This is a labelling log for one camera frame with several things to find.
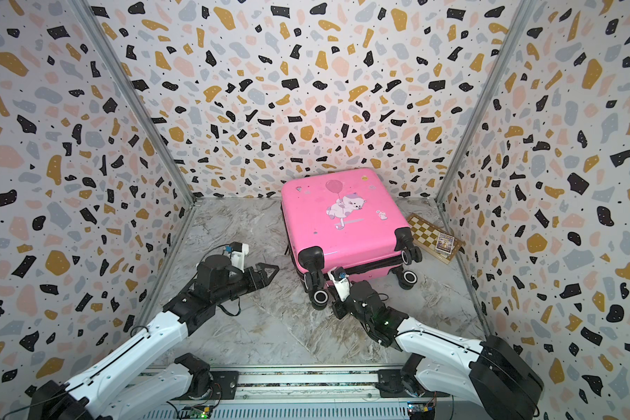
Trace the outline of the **pink hard-shell kids suitcase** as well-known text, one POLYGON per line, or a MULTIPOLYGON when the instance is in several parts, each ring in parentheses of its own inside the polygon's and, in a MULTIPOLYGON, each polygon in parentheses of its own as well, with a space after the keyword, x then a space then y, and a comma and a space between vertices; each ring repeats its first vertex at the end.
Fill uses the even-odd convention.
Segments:
POLYGON ((374 170, 291 180, 282 187, 281 210, 286 252, 314 309, 327 307, 337 269, 352 283, 393 274, 404 290, 417 284, 408 267, 422 252, 374 170))

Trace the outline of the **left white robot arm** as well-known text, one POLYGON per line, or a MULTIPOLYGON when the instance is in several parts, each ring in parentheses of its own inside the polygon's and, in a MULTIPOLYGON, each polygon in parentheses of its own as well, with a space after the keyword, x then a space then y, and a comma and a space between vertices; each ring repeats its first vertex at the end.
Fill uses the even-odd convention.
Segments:
POLYGON ((208 363, 186 353, 156 376, 133 380, 163 353, 192 336, 228 301, 262 290, 278 274, 274 264, 243 267, 240 257, 210 255, 152 321, 110 355, 64 383, 49 381, 21 409, 30 419, 138 419, 183 397, 218 397, 208 363))

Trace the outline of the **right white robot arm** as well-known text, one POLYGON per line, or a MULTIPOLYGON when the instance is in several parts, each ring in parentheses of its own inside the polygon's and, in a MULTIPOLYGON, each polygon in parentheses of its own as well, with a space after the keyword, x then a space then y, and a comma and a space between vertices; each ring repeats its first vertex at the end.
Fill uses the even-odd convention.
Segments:
POLYGON ((400 371, 408 394, 444 392, 478 404, 493 419, 539 416, 544 383, 504 339, 466 339, 428 327, 386 306, 367 281, 334 280, 329 292, 337 318, 353 316, 374 342, 409 355, 400 371))

